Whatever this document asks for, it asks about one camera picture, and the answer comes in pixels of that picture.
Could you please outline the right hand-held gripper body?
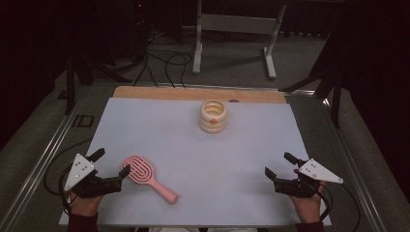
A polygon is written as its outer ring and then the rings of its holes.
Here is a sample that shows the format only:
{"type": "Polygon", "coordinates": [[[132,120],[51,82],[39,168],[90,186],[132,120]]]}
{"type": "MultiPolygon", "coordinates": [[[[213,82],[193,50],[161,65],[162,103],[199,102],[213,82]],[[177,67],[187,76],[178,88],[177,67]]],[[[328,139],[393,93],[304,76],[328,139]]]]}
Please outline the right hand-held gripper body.
{"type": "Polygon", "coordinates": [[[319,191],[321,182],[335,184],[344,182],[341,177],[315,159],[308,159],[305,162],[302,167],[298,167],[296,179],[285,180],[277,177],[274,182],[276,192],[299,198],[311,198],[319,191]]]}

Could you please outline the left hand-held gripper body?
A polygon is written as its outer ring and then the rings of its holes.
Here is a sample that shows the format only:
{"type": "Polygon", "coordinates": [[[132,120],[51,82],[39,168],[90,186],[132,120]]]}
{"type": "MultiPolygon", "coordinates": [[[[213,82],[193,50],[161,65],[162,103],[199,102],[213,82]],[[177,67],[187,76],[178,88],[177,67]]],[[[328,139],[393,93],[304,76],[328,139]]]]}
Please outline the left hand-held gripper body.
{"type": "Polygon", "coordinates": [[[118,176],[101,178],[97,176],[98,170],[93,162],[87,157],[77,154],[69,166],[69,176],[63,185],[64,191],[72,191],[81,198],[93,198],[119,192],[122,189],[122,181],[118,176]]]}

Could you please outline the pink hairbrush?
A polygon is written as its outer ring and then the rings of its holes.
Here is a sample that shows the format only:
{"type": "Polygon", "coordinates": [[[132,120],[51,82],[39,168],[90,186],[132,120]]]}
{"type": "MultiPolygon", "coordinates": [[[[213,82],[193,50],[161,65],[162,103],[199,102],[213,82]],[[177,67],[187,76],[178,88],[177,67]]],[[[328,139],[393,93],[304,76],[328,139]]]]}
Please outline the pink hairbrush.
{"type": "Polygon", "coordinates": [[[178,195],[156,180],[155,169],[145,158],[130,156],[123,161],[123,166],[131,168],[129,177],[135,183],[150,186],[169,204],[174,204],[177,201],[178,195]]]}

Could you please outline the person's left hand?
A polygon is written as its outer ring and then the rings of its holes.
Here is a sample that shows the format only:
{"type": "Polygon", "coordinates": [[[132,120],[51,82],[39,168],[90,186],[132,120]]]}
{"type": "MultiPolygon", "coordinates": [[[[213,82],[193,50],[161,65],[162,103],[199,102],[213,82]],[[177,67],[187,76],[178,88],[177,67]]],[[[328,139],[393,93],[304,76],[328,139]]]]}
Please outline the person's left hand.
{"type": "Polygon", "coordinates": [[[72,191],[69,192],[71,199],[71,213],[83,217],[93,217],[98,213],[103,196],[93,198],[81,198],[72,191]]]}

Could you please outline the person's right hand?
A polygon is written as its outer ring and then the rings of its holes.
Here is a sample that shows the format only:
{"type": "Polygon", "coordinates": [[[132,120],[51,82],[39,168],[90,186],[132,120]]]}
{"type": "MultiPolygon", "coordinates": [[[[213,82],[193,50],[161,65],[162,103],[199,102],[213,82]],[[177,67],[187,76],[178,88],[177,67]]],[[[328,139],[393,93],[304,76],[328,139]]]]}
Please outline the person's right hand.
{"type": "Polygon", "coordinates": [[[314,194],[311,198],[290,196],[300,223],[320,222],[320,207],[322,198],[314,194]]]}

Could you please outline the black stand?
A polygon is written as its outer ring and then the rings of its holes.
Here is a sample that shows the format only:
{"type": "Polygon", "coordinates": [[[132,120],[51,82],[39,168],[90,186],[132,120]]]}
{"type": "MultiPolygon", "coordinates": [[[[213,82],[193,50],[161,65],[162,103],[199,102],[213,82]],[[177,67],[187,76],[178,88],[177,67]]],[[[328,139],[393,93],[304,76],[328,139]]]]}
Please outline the black stand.
{"type": "Polygon", "coordinates": [[[83,85],[92,85],[94,82],[94,77],[91,74],[90,68],[95,68],[97,71],[106,74],[115,81],[123,83],[130,82],[128,79],[125,79],[116,72],[84,54],[69,54],[66,60],[66,90],[63,91],[63,99],[66,101],[66,115],[69,115],[73,111],[73,107],[75,105],[74,77],[77,76],[83,85]]]}
{"type": "Polygon", "coordinates": [[[319,80],[319,85],[314,91],[314,96],[318,99],[325,100],[330,93],[333,93],[331,119],[338,129],[340,128],[338,113],[342,87],[342,74],[340,72],[340,58],[342,55],[340,49],[337,48],[337,43],[342,43],[344,40],[343,30],[344,23],[340,20],[326,41],[308,77],[288,87],[279,89],[281,92],[292,93],[311,82],[319,80]]]}

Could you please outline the cream ribbed round holder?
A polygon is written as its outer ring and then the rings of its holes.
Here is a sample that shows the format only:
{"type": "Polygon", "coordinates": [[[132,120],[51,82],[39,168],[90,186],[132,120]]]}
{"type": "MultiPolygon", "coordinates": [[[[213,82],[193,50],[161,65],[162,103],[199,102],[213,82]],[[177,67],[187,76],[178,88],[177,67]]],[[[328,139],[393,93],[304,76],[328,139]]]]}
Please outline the cream ribbed round holder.
{"type": "Polygon", "coordinates": [[[227,114],[228,109],[222,101],[205,101],[200,106],[200,128],[208,133],[221,132],[226,125],[227,114]]]}

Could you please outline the black floor bracket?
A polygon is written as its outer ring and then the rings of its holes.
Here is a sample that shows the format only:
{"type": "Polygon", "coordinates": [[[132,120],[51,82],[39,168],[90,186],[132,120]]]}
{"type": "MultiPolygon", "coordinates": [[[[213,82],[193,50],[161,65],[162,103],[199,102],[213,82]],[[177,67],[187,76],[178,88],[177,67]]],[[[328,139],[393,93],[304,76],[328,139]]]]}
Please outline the black floor bracket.
{"type": "Polygon", "coordinates": [[[72,127],[73,128],[91,128],[94,124],[95,117],[92,115],[79,115],[77,114],[74,117],[74,120],[72,122],[72,127]]]}

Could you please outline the metal floor rail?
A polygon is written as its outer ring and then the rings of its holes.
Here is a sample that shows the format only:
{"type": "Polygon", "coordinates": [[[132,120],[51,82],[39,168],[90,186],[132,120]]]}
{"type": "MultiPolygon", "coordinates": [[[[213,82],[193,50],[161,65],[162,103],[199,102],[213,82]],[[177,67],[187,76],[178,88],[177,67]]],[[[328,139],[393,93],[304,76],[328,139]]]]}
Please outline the metal floor rail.
{"type": "Polygon", "coordinates": [[[325,99],[320,100],[319,102],[327,124],[336,137],[336,143],[340,149],[340,158],[343,160],[344,167],[346,168],[350,182],[357,196],[357,203],[359,205],[361,218],[366,218],[372,232],[387,232],[385,223],[380,217],[375,202],[373,201],[370,191],[366,186],[365,179],[359,170],[359,166],[354,161],[352,152],[348,148],[347,141],[344,139],[341,130],[336,128],[331,119],[331,105],[329,101],[325,99]]]}
{"type": "Polygon", "coordinates": [[[38,185],[40,184],[45,170],[50,165],[66,134],[68,133],[79,106],[89,92],[90,87],[80,88],[77,96],[74,99],[75,103],[73,105],[72,111],[63,118],[56,132],[53,134],[42,155],[40,156],[40,159],[36,162],[35,166],[30,171],[26,180],[22,184],[19,192],[15,197],[15,200],[13,201],[13,204],[8,209],[5,216],[0,220],[0,232],[13,232],[21,215],[25,211],[28,203],[30,202],[38,185]]]}

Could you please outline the white metal stand frame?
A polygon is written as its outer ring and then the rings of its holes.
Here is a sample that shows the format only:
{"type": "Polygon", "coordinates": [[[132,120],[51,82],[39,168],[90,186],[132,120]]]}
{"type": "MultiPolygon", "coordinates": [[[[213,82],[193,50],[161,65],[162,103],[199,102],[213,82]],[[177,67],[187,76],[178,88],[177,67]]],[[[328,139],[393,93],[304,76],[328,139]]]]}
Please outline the white metal stand frame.
{"type": "Polygon", "coordinates": [[[281,4],[275,18],[238,16],[225,14],[204,14],[202,13],[202,1],[197,0],[196,26],[195,26],[195,50],[193,55],[192,72],[201,73],[202,59],[202,32],[218,31],[233,33],[250,33],[260,35],[270,35],[271,40],[267,47],[263,48],[268,76],[271,79],[277,77],[274,64],[273,49],[279,34],[279,29],[286,11],[286,6],[281,4]]]}

